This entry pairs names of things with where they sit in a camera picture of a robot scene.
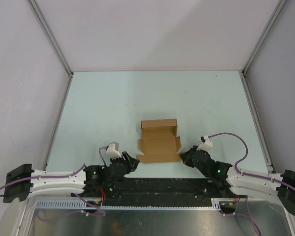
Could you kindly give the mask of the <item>brown cardboard box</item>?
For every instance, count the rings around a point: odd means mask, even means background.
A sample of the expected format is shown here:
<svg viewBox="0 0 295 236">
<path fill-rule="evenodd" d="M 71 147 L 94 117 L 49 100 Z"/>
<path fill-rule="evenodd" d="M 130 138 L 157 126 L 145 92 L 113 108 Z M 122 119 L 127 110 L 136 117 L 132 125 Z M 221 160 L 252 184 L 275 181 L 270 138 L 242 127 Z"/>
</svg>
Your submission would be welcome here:
<svg viewBox="0 0 295 236">
<path fill-rule="evenodd" d="M 156 119 L 141 121 L 139 149 L 142 152 L 137 159 L 144 164 L 179 162 L 181 148 L 177 135 L 177 120 Z"/>
</svg>

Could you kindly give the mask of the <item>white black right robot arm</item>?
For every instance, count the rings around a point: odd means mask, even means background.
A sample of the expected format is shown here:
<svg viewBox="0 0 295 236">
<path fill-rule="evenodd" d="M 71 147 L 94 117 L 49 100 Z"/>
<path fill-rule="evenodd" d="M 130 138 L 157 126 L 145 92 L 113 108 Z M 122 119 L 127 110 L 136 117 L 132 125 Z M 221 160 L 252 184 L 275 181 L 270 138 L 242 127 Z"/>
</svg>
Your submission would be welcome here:
<svg viewBox="0 0 295 236">
<path fill-rule="evenodd" d="M 295 172 L 282 174 L 249 172 L 234 165 L 214 161 L 210 154 L 197 146 L 180 154 L 183 163 L 196 168 L 217 187 L 222 197 L 243 195 L 281 205 L 295 216 Z"/>
</svg>

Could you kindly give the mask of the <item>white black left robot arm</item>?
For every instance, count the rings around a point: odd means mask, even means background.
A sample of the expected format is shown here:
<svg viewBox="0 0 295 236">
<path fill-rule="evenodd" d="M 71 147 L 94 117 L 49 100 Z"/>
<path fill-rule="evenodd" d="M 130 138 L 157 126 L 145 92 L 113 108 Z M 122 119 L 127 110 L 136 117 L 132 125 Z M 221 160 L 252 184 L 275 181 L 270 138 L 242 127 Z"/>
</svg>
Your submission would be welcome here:
<svg viewBox="0 0 295 236">
<path fill-rule="evenodd" d="M 71 172 L 47 172 L 23 164 L 6 175 L 3 202 L 11 203 L 18 198 L 24 201 L 39 195 L 71 195 L 93 197 L 104 188 L 124 179 L 134 172 L 140 161 L 126 151 L 120 157 L 111 158 L 110 165 L 83 165 Z"/>
</svg>

